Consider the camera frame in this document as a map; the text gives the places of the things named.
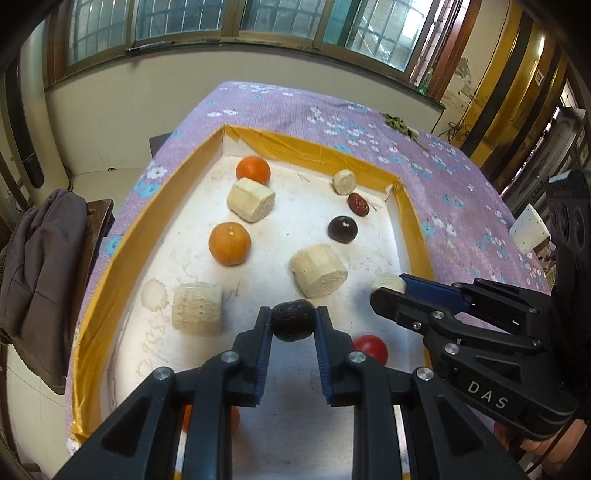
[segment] hand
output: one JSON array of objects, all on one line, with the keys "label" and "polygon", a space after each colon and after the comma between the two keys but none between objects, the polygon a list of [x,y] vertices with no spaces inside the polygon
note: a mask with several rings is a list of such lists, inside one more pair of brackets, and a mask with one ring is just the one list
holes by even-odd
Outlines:
[{"label": "hand", "polygon": [[[544,470],[553,475],[557,473],[560,468],[566,463],[570,455],[573,453],[576,446],[579,444],[579,440],[583,436],[587,424],[583,420],[575,420],[570,426],[568,431],[563,435],[558,444],[548,454],[544,462],[542,463]],[[507,427],[495,422],[494,429],[495,438],[505,448],[509,449],[509,443],[515,436],[515,433]],[[526,452],[531,452],[536,456],[540,457],[545,454],[546,450],[552,445],[552,442],[556,438],[556,435],[551,439],[543,442],[536,442],[534,440],[525,439],[521,443],[521,448]]]}]

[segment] orange ball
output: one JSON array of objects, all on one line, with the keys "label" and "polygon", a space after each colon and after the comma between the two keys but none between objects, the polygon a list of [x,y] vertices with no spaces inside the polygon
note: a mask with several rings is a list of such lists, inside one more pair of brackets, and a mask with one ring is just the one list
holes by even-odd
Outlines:
[{"label": "orange ball", "polygon": [[266,185],[271,179],[271,167],[261,157],[244,157],[236,167],[236,178],[240,180],[244,177]]},{"label": "orange ball", "polygon": [[[191,412],[192,411],[193,411],[192,405],[187,405],[185,407],[185,411],[183,414],[183,426],[182,426],[182,430],[185,433],[187,433],[187,431],[189,430],[189,422],[191,420]],[[238,411],[237,407],[232,405],[232,434],[236,434],[236,431],[238,431],[239,426],[240,426],[240,412]]]},{"label": "orange ball", "polygon": [[251,236],[240,223],[220,223],[209,235],[209,251],[222,265],[240,265],[250,250]]}]

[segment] black ball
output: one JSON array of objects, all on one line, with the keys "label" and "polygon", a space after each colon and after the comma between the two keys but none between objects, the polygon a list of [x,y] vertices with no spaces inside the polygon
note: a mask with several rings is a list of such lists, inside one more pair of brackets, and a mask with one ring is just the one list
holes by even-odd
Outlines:
[{"label": "black ball", "polygon": [[308,300],[280,303],[271,312],[271,331],[279,340],[295,342],[309,337],[316,327],[316,310]]}]

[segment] wall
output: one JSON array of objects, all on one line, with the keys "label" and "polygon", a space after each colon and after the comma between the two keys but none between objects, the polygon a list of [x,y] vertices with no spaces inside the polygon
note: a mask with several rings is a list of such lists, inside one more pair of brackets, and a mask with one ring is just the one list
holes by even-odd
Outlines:
[{"label": "wall", "polygon": [[435,127],[436,135],[447,130],[449,122],[459,122],[466,111],[470,96],[476,92],[476,88],[484,77],[486,68],[495,53],[510,3],[511,0],[482,1],[474,29],[468,39],[456,74],[452,77],[441,99],[446,110]]},{"label": "wall", "polygon": [[74,174],[143,168],[148,139],[171,132],[212,89],[227,80],[311,90],[400,116],[433,129],[441,110],[392,81],[333,62],[276,50],[176,51],[112,63],[46,92],[52,130]]}]

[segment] cloth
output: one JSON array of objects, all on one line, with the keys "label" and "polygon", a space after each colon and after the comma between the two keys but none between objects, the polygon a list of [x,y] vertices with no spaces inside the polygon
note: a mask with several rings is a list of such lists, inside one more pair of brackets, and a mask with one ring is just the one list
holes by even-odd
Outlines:
[{"label": "cloth", "polygon": [[4,261],[0,338],[57,394],[66,386],[72,284],[85,229],[85,200],[56,190],[22,217]]},{"label": "cloth", "polygon": [[[418,140],[425,150],[386,125],[381,113],[357,103],[274,85],[226,82],[189,113],[139,178],[101,246],[77,328],[125,232],[177,166],[224,124],[316,142],[396,174],[421,222],[435,281],[471,283],[480,277],[550,292],[536,256],[532,252],[521,255],[509,237],[515,222],[511,211],[458,149],[419,131]],[[469,316],[462,320],[486,325]],[[70,386],[69,377],[68,428],[72,420]]]}]

